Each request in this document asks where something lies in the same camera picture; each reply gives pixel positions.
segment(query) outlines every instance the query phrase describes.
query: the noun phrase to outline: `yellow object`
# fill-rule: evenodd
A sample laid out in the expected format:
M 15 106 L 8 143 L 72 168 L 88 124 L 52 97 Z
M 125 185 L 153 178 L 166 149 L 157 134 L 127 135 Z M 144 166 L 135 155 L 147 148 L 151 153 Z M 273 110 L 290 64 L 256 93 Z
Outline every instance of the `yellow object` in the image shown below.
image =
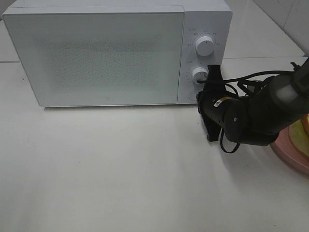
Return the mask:
M 301 122 L 303 123 L 304 129 L 307 132 L 307 134 L 309 135 L 309 115 L 303 117 L 301 119 Z
M 301 120 L 290 125 L 289 134 L 294 146 L 309 157 L 309 136 L 306 133 Z

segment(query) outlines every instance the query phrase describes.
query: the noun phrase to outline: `label sticker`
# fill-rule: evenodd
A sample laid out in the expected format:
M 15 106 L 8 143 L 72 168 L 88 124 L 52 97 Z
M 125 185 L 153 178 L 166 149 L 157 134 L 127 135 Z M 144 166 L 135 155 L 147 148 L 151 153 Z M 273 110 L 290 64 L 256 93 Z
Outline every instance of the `label sticker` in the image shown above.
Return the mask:
M 218 106 L 222 103 L 222 102 L 224 102 L 225 100 L 227 100 L 227 99 L 230 99 L 231 97 L 222 97 L 222 98 L 220 98 L 218 101 L 216 101 L 215 103 L 214 103 L 214 107 L 216 107 L 216 108 L 218 108 Z

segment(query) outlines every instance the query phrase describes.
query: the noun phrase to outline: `power knob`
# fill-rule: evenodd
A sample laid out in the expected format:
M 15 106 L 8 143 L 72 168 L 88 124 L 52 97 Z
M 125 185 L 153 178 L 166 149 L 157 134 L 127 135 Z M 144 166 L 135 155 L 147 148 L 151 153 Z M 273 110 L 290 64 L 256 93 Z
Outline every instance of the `power knob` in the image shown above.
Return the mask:
M 195 85 L 203 85 L 201 83 L 198 83 L 197 81 L 204 81 L 206 80 L 207 76 L 208 76 L 208 69 L 207 68 L 202 68 L 202 67 L 198 67 L 193 69 L 192 71 L 192 81 Z
M 197 39 L 195 48 L 200 56 L 206 57 L 213 53 L 214 45 L 214 38 L 212 38 L 210 35 L 203 35 Z

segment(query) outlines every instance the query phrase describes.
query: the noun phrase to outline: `pink plate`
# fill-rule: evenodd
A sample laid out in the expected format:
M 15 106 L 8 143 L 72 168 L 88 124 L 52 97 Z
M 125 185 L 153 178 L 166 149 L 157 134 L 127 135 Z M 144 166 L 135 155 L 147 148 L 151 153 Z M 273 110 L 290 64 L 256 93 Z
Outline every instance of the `pink plate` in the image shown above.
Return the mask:
M 293 145 L 288 127 L 280 132 L 278 139 L 270 146 L 283 161 L 300 172 L 309 175 L 309 157 Z

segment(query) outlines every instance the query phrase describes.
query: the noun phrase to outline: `microwave door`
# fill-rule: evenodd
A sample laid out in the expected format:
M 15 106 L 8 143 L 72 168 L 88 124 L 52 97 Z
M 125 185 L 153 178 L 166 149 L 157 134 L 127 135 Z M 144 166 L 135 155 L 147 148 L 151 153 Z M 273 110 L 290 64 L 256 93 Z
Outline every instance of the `microwave door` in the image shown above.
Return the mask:
M 148 11 L 6 15 L 39 105 L 176 104 L 184 13 Z

